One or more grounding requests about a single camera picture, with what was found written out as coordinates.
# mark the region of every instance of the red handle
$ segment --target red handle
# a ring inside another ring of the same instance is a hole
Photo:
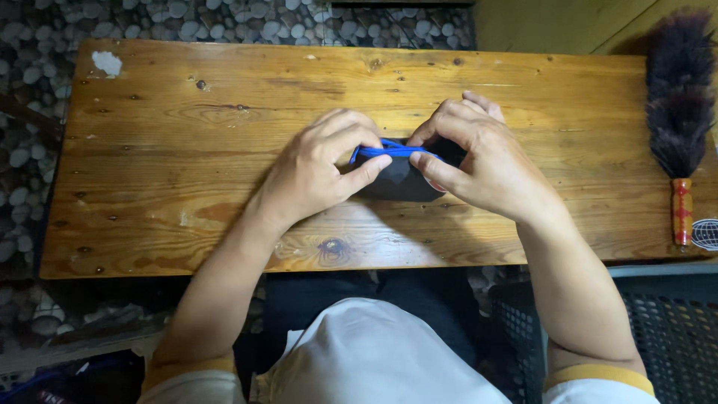
[[[677,245],[691,245],[693,233],[693,197],[691,196],[691,179],[676,178],[671,181],[673,198],[673,242]]]

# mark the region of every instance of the fingernail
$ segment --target fingernail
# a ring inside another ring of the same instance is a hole
[[[421,152],[413,152],[409,156],[409,162],[416,166],[417,164],[419,164],[419,158],[421,158]]]
[[[391,156],[390,155],[381,155],[379,156],[379,168],[385,169],[391,164]]]

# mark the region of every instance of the wooden table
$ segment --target wooden table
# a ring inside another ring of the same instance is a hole
[[[97,69],[95,50],[118,56],[121,74]],[[350,107],[407,137],[465,89],[503,107],[602,259],[708,256],[672,245],[643,75],[643,58],[626,56],[88,40],[40,274],[191,274],[308,121]],[[713,150],[693,176],[696,219],[718,216]],[[267,270],[524,262],[513,222],[447,195],[350,199],[293,227]]]

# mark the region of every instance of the dark pants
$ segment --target dark pants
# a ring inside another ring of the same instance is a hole
[[[414,314],[476,365],[479,305],[463,268],[386,270],[378,278],[377,285],[364,271],[267,274],[261,372],[281,356],[287,331],[306,329],[324,309],[354,297],[384,300]]]

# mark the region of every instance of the yellow trim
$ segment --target yellow trim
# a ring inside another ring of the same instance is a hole
[[[656,396],[651,381],[645,376],[624,367],[608,364],[577,364],[561,369],[546,377],[544,380],[544,392],[561,383],[580,379],[614,380],[641,389],[653,397]]]
[[[157,366],[154,361],[150,361],[144,373],[144,381],[142,382],[142,394],[149,391],[154,386],[172,379],[175,376],[184,373],[196,372],[198,370],[225,370],[226,372],[237,373],[234,367],[233,353],[226,354],[223,357],[207,359],[201,362],[174,363]]]

